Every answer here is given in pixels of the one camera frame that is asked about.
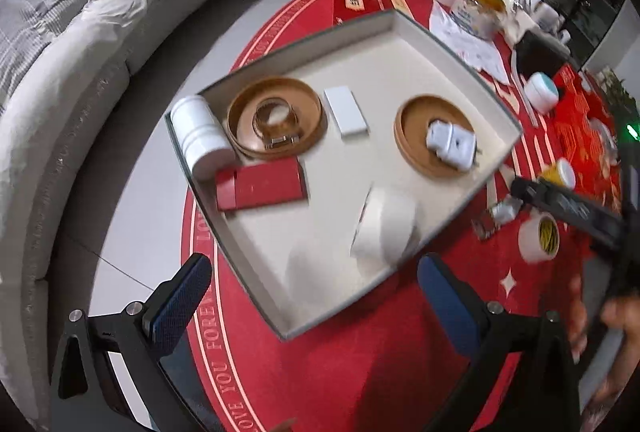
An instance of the floor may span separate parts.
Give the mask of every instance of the floor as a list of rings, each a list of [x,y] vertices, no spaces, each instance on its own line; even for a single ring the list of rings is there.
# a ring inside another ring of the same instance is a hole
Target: floor
[[[60,225],[49,271],[50,359],[71,310],[119,313],[178,270],[187,183],[162,117],[177,99],[224,76],[288,2],[209,0],[131,79],[78,174]],[[136,419],[149,426],[124,362],[112,360]]]

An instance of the green light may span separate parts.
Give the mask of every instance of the green light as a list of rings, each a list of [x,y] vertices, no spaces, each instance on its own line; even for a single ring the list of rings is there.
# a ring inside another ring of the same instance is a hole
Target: green light
[[[638,133],[636,132],[636,130],[633,127],[631,127],[631,125],[628,125],[626,127],[626,130],[629,131],[629,134],[631,136],[633,136],[635,139],[638,139]]]

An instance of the blue gripper pad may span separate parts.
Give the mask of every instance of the blue gripper pad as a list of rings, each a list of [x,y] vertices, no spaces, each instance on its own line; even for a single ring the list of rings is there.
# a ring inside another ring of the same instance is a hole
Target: blue gripper pad
[[[211,273],[209,257],[193,253],[178,273],[162,282],[146,301],[143,330],[156,358],[174,351],[211,284]]]
[[[420,259],[418,284],[454,349],[473,358],[488,328],[482,300],[437,255]]]

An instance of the tile grout line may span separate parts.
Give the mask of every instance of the tile grout line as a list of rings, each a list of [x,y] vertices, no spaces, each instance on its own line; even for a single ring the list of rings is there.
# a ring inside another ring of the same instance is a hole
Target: tile grout line
[[[90,250],[87,246],[85,246],[84,244],[82,244],[80,241],[78,241],[76,238],[72,237],[71,235],[67,234],[65,231],[62,232],[66,237],[68,237],[70,240],[72,240],[76,245],[78,245],[79,247],[81,247],[82,249],[86,250],[87,252],[91,253],[92,255],[95,255],[98,259],[100,259],[101,261],[104,261],[105,263],[107,263],[109,266],[111,266],[112,268],[117,269],[121,274],[123,274],[125,277],[129,277],[132,281],[137,282],[138,284],[140,284],[141,286],[146,287],[147,289],[150,289],[151,291],[153,291],[153,289],[151,287],[149,287],[148,285],[144,284],[143,282],[140,282],[138,279],[133,278],[129,273],[127,273],[126,271],[122,271],[120,268],[118,268],[118,266],[112,265],[109,261],[107,261],[107,259],[105,259],[104,257],[98,255],[97,253],[95,253],[94,251]]]

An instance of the sofa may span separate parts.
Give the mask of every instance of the sofa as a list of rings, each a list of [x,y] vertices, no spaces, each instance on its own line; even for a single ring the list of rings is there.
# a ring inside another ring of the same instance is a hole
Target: sofa
[[[0,382],[36,430],[45,275],[76,173],[130,76],[204,1],[0,0]]]

